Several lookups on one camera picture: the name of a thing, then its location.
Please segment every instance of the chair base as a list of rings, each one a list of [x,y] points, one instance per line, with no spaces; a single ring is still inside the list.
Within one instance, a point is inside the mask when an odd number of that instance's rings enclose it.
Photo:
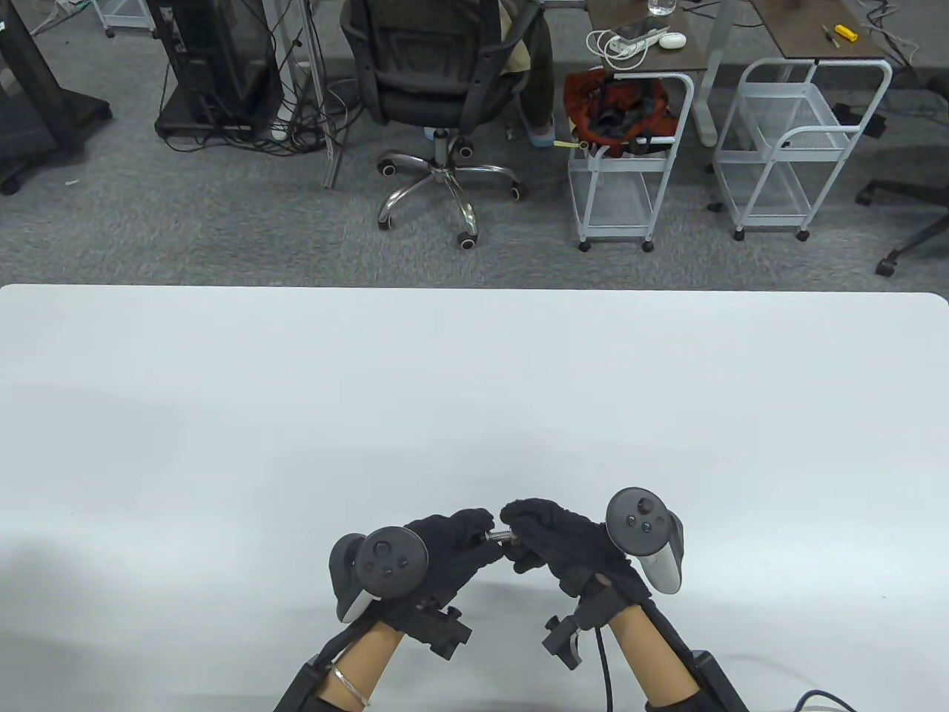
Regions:
[[[377,167],[384,176],[394,176],[399,169],[421,174],[414,183],[393,191],[382,202],[377,216],[380,230],[390,230],[392,228],[392,209],[403,198],[415,193],[423,185],[439,182],[448,188],[461,214],[464,231],[457,236],[458,247],[462,250],[471,250],[477,244],[477,218],[475,217],[475,208],[472,207],[471,201],[465,196],[464,190],[458,183],[458,176],[479,174],[506,178],[511,184],[511,197],[514,200],[523,199],[527,194],[527,190],[515,172],[505,166],[487,164],[456,165],[454,158],[456,151],[461,155],[471,155],[470,146],[464,139],[457,136],[450,137],[447,131],[438,129],[435,133],[435,156],[431,159],[424,159],[421,156],[413,156],[399,151],[386,151],[379,156]]]
[[[949,186],[933,188],[927,185],[916,185],[915,183],[900,183],[895,180],[871,180],[857,194],[857,202],[860,205],[869,205],[873,202],[878,190],[885,190],[897,196],[912,197],[919,202],[937,205],[949,210]],[[881,277],[892,276],[900,257],[947,230],[949,230],[949,215],[941,217],[932,225],[911,235],[903,244],[891,250],[886,257],[877,263],[876,273]]]

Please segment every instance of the bracelet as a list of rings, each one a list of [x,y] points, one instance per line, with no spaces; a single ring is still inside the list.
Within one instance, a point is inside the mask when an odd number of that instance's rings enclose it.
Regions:
[[[356,686],[346,679],[345,675],[342,672],[340,672],[340,669],[337,666],[332,665],[330,669],[333,671],[333,674],[336,676],[336,679],[339,680],[341,683],[343,683],[343,687],[349,690],[350,695],[352,695],[357,700],[359,700],[359,703],[363,707],[369,706],[369,700],[363,697],[362,693],[358,689],[356,689]]]

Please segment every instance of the utility cart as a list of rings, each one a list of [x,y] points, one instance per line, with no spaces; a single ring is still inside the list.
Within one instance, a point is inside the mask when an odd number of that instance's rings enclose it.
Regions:
[[[689,116],[695,85],[687,74],[677,72],[617,73],[617,80],[678,80],[685,88],[679,110],[679,125],[673,137],[655,137],[653,146],[665,146],[641,156],[625,154],[616,159],[605,155],[608,146],[570,149],[568,174],[573,197],[573,214],[580,236],[581,252],[590,249],[590,238],[642,238],[642,250],[651,253],[656,245],[653,232],[669,184],[682,130]],[[650,185],[658,180],[658,187]]]
[[[751,82],[752,72],[764,65],[777,67],[777,81]],[[819,66],[880,69],[883,79],[860,123],[841,125],[834,116],[813,82]],[[806,72],[801,72],[803,80],[793,82],[791,76],[797,67],[805,67]],[[739,241],[745,238],[746,227],[797,228],[797,239],[807,240],[811,221],[892,77],[890,63],[876,59],[764,59],[749,66],[741,75],[710,167],[722,200],[708,209],[714,213],[728,210],[735,223],[734,238]],[[795,163],[832,164],[813,202],[801,184]]]

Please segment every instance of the white mouse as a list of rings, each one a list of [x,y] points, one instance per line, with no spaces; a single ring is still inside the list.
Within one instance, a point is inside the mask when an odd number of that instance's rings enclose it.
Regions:
[[[659,46],[663,49],[682,49],[685,43],[685,35],[681,32],[666,32],[659,38]]]

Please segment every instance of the white cable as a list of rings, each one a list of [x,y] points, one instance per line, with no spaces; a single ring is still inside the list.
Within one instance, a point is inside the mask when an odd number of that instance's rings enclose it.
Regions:
[[[622,48],[617,49],[617,44],[620,44]],[[636,45],[643,44],[642,57],[640,60],[633,66],[616,66],[613,64],[614,61],[622,62],[625,60],[632,59],[639,51],[633,51],[633,47]],[[594,29],[586,34],[586,48],[594,55],[604,60],[611,69],[615,71],[631,71],[638,68],[643,62],[645,62],[646,54],[649,51],[649,43],[645,40],[639,40],[635,43],[627,43],[627,40],[620,37],[612,29]]]

